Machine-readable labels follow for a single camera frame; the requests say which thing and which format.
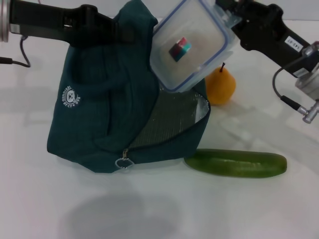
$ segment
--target teal bag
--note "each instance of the teal bag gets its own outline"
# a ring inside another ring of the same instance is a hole
[[[69,48],[48,152],[100,173],[192,156],[210,114],[205,82],[161,90],[150,67],[156,18],[132,0],[114,19],[134,30],[135,42]]]

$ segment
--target white logo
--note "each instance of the white logo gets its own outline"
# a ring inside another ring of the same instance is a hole
[[[62,93],[62,102],[67,108],[72,108],[77,106],[81,100],[81,97],[78,96],[75,91],[68,86]]]

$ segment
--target clear plastic container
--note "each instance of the clear plastic container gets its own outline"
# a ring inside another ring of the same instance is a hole
[[[152,70],[167,91],[187,91],[231,55],[234,40],[213,6],[183,0],[154,29]]]

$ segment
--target black cable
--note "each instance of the black cable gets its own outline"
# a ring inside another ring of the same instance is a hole
[[[23,55],[23,57],[24,57],[24,59],[25,59],[25,61],[26,61],[26,64],[25,64],[25,63],[22,63],[22,62],[19,62],[19,61],[12,61],[12,64],[30,68],[30,67],[31,67],[30,61],[29,61],[28,57],[26,56],[26,54],[25,54],[25,52],[24,52],[24,48],[23,48],[23,42],[24,42],[27,38],[28,38],[27,36],[22,36],[22,37],[21,37],[21,40],[20,40],[20,50],[21,50],[21,53],[22,53],[22,55]]]
[[[287,64],[286,66],[284,66],[284,67],[282,67],[282,68],[280,68],[280,69],[274,74],[274,77],[273,77],[273,89],[274,89],[276,95],[277,95],[279,98],[281,98],[282,95],[279,94],[279,92],[278,92],[278,90],[277,90],[277,88],[276,88],[276,78],[277,78],[278,74],[279,74],[280,72],[282,72],[283,70],[287,70],[288,68],[290,68],[290,67],[292,67],[293,65],[297,64],[298,62],[300,62],[300,61],[306,59],[307,57],[308,57],[308,55],[299,57],[297,60],[294,60],[293,62]]]

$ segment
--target green cucumber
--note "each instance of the green cucumber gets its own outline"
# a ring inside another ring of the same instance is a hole
[[[228,177],[268,178],[287,170],[286,158],[274,153],[198,149],[185,162],[198,171]]]

